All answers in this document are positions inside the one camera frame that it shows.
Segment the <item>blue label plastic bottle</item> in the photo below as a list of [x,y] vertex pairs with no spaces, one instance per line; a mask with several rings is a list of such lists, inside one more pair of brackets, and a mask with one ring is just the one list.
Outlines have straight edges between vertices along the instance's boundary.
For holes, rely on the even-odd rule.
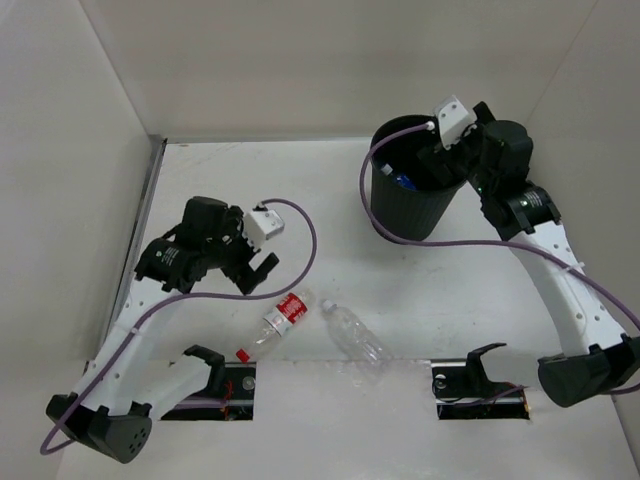
[[380,168],[381,173],[391,179],[395,184],[401,186],[402,188],[416,191],[416,186],[411,181],[411,179],[404,173],[394,170],[389,164],[384,164]]

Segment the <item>red label plastic bottle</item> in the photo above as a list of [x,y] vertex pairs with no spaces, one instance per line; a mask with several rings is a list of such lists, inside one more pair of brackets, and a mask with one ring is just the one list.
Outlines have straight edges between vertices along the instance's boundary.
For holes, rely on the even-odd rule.
[[274,350],[313,308],[316,302],[311,289],[290,291],[267,311],[252,327],[236,351],[241,363],[256,362]]

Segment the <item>black ribbed plastic bin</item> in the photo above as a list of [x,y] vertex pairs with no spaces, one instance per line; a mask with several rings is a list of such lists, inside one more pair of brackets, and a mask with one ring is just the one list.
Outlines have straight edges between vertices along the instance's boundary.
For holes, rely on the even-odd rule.
[[[396,117],[379,127],[371,139],[375,146],[399,131],[423,128],[389,141],[372,155],[370,208],[381,224],[378,231],[383,236],[392,233],[405,240],[426,240],[466,183],[465,179],[449,187],[439,187],[418,164],[418,151],[434,140],[425,128],[431,119],[432,116],[420,114]],[[416,191],[402,188],[385,177],[380,171],[384,164],[406,174]]]

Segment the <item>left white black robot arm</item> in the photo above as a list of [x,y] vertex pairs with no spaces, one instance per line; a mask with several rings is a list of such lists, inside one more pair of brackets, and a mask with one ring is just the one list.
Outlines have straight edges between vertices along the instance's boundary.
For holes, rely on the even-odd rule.
[[220,270],[243,296],[252,293],[279,259],[269,254],[257,268],[250,262],[283,230],[282,218],[264,204],[243,211],[208,197],[189,199],[181,221],[141,254],[125,304],[83,377],[70,393],[49,400],[53,430],[127,464],[148,441],[153,421],[183,398],[219,395],[224,359],[204,347],[188,348],[176,365],[180,380],[147,398],[140,396],[140,379],[155,342],[193,286]]

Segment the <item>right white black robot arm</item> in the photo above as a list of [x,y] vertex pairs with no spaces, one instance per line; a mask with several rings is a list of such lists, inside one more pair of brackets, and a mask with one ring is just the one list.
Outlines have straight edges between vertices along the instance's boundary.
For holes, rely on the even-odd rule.
[[539,359],[537,369],[547,396],[570,407],[636,391],[627,383],[639,370],[639,340],[606,306],[629,310],[585,275],[554,201],[529,180],[534,145],[526,128],[496,119],[483,102],[467,110],[450,97],[427,129],[437,138],[420,152],[421,163],[440,182],[461,177],[474,188],[496,245],[519,259],[554,323],[561,351]]

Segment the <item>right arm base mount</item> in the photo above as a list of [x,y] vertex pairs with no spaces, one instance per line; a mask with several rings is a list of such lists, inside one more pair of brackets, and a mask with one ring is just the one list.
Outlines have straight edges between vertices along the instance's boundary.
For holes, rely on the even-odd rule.
[[432,393],[439,420],[529,420],[525,388],[490,380],[482,361],[431,362]]

